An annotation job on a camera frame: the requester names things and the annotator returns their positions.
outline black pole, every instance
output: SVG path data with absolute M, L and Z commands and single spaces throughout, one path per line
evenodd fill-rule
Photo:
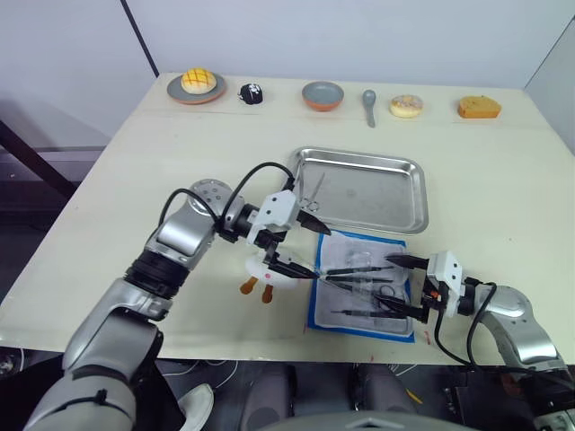
M 62 196 L 70 199 L 75 192 L 75 185 L 56 171 L 38 153 L 20 139 L 2 120 L 0 120 L 0 145 L 8 153 L 22 162 L 28 169 L 42 178 Z

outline black toy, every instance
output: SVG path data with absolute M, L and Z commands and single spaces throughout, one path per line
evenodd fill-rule
M 242 85 L 237 96 L 248 105 L 255 105 L 263 102 L 263 90 L 258 84 Z

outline white table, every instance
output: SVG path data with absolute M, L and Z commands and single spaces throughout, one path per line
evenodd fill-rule
M 234 187 L 255 164 L 286 163 L 294 149 L 314 145 L 416 161 L 425 172 L 429 226 L 413 236 L 382 235 L 404 239 L 419 256 L 450 249 L 469 275 L 522 290 L 564 359 L 575 363 L 575 159 L 524 92 L 340 83 L 341 106 L 319 113 L 301 100 L 302 80 L 228 76 L 222 98 L 184 106 L 165 92 L 173 77 L 161 75 L 126 120 L 14 284 L 0 307 L 0 344 L 63 350 L 141 252 L 173 189 L 203 178 Z M 265 102 L 248 106 L 235 93 L 254 81 Z M 367 88 L 377 92 L 373 129 L 360 104 Z M 393 117 L 388 101 L 407 92 L 425 101 L 424 112 Z M 469 94 L 499 101 L 500 117 L 459 118 L 456 103 Z M 280 178 L 262 172 L 243 195 L 259 205 Z M 308 261 L 316 241 L 303 229 L 287 238 Z M 415 325 L 416 344 L 405 345 L 307 329 L 309 283 L 277 291 L 268 305 L 261 292 L 241 295 L 252 252 L 215 242 L 160 323 L 162 356 L 452 364 L 428 344 L 434 312 L 428 325 Z M 444 324 L 442 339 L 457 354 L 470 323 L 458 316 Z M 481 363 L 501 363 L 481 325 L 474 351 Z

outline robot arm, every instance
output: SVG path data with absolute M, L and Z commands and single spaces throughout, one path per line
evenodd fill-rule
M 153 321 L 166 316 L 172 298 L 216 233 L 230 242 L 247 237 L 266 251 L 264 261 L 271 270 L 288 277 L 317 277 L 295 262 L 282 261 L 276 252 L 296 221 L 330 232 L 299 210 L 290 189 L 267 197 L 262 211 L 235 197 L 221 225 L 213 215 L 221 217 L 232 190 L 221 181 L 202 180 L 190 191 L 201 196 L 211 212 L 189 197 L 161 222 L 126 275 L 112 283 L 70 339 L 62 364 L 64 377 L 44 395 L 24 429 L 132 429 L 136 401 L 131 387 L 153 364 L 163 341 Z
M 536 415 L 537 429 L 575 431 L 571 375 L 551 338 L 535 320 L 525 295 L 513 287 L 486 285 L 474 278 L 463 280 L 463 268 L 450 251 L 429 259 L 393 255 L 387 260 L 426 271 L 420 320 L 427 323 L 429 309 L 433 308 L 447 317 L 457 312 L 485 325 L 506 364 L 504 370 L 513 373 L 522 385 Z M 473 361 L 463 362 L 475 365 Z

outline scissors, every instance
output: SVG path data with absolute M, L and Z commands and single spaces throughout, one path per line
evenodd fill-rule
M 310 195 L 310 197 L 309 198 L 302 198 L 302 200 L 300 201 L 300 205 L 302 208 L 309 209 L 312 212 L 315 212 L 318 209 L 320 209 L 320 204 L 317 202 L 317 200 L 315 200 L 315 196 L 317 196 L 317 192 L 320 191 L 320 187 L 322 186 L 324 178 L 325 178 L 325 172 L 322 173 L 320 180 L 317 181 L 317 184 L 315 185 L 315 189 L 312 192 L 312 194 Z

